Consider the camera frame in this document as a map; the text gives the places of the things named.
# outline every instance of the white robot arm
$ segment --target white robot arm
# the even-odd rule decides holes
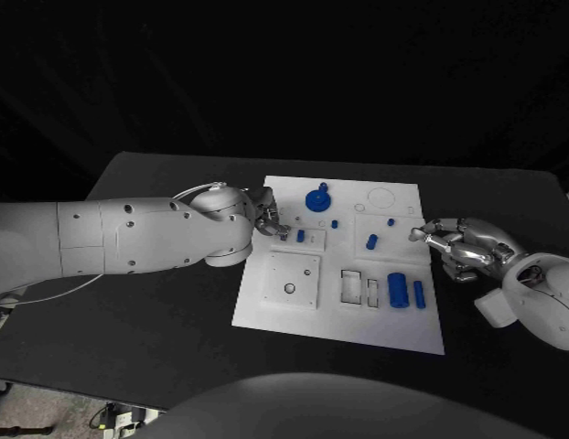
[[[569,350],[568,258],[528,253],[514,238],[479,219],[436,219],[413,229],[410,240],[424,241],[440,251],[443,269],[457,282],[475,281],[475,270],[502,280],[502,288],[475,301],[493,327],[519,320],[548,344]]]
[[[175,198],[0,203],[0,294],[49,279],[215,267],[253,253],[254,227],[287,235],[271,188],[214,183],[191,205]]]

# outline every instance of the gray surface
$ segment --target gray surface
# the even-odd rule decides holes
[[[85,396],[15,385],[0,399],[0,427],[54,425],[55,431],[48,436],[52,439],[101,439],[103,432],[91,430],[88,423],[104,404],[106,401]]]

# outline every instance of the white board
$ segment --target white board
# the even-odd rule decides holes
[[[322,182],[332,206],[313,212],[305,200]],[[296,234],[283,242],[254,231],[232,325],[444,355],[430,250],[408,241],[411,228],[424,225],[418,186],[274,176],[266,186],[274,190],[281,223]],[[305,242],[297,242],[300,229]],[[378,245],[369,250],[372,233]],[[342,301],[343,270],[362,274],[359,305]],[[390,273],[407,275],[408,308],[391,307]],[[348,288],[355,278],[348,276]],[[369,280],[378,281],[377,290]],[[426,309],[416,305],[414,281],[424,283]],[[371,294],[378,300],[369,300]]]

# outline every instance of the blue cylinder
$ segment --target blue cylinder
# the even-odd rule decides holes
[[[329,195],[329,185],[322,183],[318,190],[307,194],[306,204],[313,212],[323,212],[332,206],[332,196]]]
[[[368,242],[367,242],[367,249],[374,250],[377,245],[378,245],[378,236],[371,235],[371,238],[368,238]]]
[[[408,308],[408,284],[407,276],[403,273],[391,273],[388,275],[388,292],[391,294],[391,307]]]
[[[414,301],[420,309],[426,308],[424,284],[421,281],[414,282]]]

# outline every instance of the table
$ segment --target table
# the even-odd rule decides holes
[[[426,220],[482,218],[528,249],[569,257],[569,202],[545,172],[123,153],[88,199],[172,197],[212,181],[260,187],[266,175],[418,183]],[[232,327],[243,269],[201,262],[107,275],[75,294],[20,306],[0,332],[0,380],[168,410],[234,380],[331,372],[429,391],[569,437],[569,352],[519,322],[491,327],[473,300],[496,281],[455,284],[434,254],[447,351],[437,356]],[[49,281],[26,297],[87,280]]]

